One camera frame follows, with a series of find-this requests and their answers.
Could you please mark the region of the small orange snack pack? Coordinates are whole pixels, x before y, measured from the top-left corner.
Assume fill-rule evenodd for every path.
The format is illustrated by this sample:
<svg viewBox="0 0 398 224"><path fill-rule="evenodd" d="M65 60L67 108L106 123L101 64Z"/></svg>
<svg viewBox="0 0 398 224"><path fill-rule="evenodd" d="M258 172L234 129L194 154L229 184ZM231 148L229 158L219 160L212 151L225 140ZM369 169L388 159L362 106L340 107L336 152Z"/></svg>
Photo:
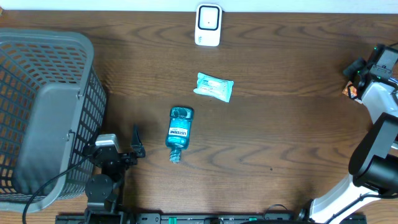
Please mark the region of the small orange snack pack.
<svg viewBox="0 0 398 224"><path fill-rule="evenodd" d="M342 94L346 95L349 99L362 104L363 102L358 98L357 89L354 87L352 82L348 82L343 88Z"/></svg>

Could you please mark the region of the teal mouthwash bottle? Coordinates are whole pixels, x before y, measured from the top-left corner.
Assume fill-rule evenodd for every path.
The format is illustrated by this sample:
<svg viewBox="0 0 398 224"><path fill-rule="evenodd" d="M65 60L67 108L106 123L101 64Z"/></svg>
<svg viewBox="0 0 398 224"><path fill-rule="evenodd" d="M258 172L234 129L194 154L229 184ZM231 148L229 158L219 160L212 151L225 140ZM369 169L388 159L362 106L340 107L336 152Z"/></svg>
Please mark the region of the teal mouthwash bottle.
<svg viewBox="0 0 398 224"><path fill-rule="evenodd" d="M170 149L170 162L178 164L182 151L190 143L190 131L194 117L192 108L176 106L170 110L170 123L165 138L165 145Z"/></svg>

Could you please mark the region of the grey plastic shopping basket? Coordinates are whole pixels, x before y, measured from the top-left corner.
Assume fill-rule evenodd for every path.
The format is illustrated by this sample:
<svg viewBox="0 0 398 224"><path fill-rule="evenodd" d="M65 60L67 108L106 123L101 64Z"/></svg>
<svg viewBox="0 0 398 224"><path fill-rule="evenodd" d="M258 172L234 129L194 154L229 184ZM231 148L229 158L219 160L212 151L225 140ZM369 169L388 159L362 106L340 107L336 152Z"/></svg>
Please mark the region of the grey plastic shopping basket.
<svg viewBox="0 0 398 224"><path fill-rule="evenodd" d="M82 149L106 93L94 48L75 32L1 29L1 210L36 212L84 192Z"/></svg>

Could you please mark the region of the mint green wipes pack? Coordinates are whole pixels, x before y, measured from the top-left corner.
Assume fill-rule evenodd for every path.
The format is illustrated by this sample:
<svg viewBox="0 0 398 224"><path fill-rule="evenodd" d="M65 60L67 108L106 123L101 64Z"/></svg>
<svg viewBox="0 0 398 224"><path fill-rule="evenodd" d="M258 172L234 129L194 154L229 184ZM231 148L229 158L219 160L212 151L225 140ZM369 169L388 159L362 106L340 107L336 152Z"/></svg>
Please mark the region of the mint green wipes pack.
<svg viewBox="0 0 398 224"><path fill-rule="evenodd" d="M198 73L197 78L197 87L193 90L194 93L212 96L229 103L234 81L215 78L201 72Z"/></svg>

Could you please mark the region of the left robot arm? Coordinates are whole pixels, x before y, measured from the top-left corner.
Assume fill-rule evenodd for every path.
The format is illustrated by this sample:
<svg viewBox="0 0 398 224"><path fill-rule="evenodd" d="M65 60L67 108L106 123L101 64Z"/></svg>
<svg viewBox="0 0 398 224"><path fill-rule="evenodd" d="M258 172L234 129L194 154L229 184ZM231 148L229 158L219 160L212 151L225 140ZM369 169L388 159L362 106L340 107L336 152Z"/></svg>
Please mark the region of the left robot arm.
<svg viewBox="0 0 398 224"><path fill-rule="evenodd" d="M85 223L135 223L135 215L123 205L126 171L137 164L146 151L139 138L138 129L133 127L129 152L119 152L115 134L100 134L96 131L83 148L83 155L96 167L100 174L92 176L85 185L88 197Z"/></svg>

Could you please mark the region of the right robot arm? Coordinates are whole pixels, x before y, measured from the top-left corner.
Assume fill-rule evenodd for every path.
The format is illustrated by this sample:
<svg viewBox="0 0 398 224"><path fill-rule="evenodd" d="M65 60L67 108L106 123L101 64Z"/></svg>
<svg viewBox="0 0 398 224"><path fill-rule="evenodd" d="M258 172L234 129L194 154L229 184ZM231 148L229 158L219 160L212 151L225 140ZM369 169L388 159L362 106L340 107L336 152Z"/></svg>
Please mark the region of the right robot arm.
<svg viewBox="0 0 398 224"><path fill-rule="evenodd" d="M373 125L354 150L346 175L329 192L312 199L297 221L341 223L377 200L397 198L397 44L378 44L371 56L359 58L343 71L346 96L366 107Z"/></svg>

